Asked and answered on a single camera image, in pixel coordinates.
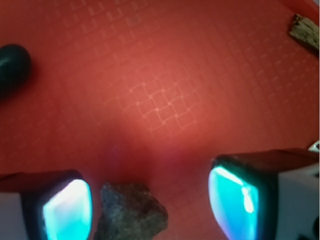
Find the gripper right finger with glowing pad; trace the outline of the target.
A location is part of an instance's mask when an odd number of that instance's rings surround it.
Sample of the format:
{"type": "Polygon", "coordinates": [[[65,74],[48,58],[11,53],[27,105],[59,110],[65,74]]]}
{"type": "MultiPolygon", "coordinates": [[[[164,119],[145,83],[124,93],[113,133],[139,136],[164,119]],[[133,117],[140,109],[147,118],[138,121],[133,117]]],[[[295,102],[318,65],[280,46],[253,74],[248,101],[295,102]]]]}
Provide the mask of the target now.
{"type": "Polygon", "coordinates": [[[217,156],[208,196],[226,238],[319,239],[319,156],[300,148],[217,156]]]}

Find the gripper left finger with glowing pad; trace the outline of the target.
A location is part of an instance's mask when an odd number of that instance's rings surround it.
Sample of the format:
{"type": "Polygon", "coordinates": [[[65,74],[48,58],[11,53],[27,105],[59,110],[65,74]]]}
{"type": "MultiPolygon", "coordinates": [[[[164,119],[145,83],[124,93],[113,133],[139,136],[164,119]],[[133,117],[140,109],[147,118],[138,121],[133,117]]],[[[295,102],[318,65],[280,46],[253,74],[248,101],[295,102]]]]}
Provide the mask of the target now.
{"type": "Polygon", "coordinates": [[[92,220],[91,189],[76,170],[0,176],[2,240],[87,240],[92,220]]]}

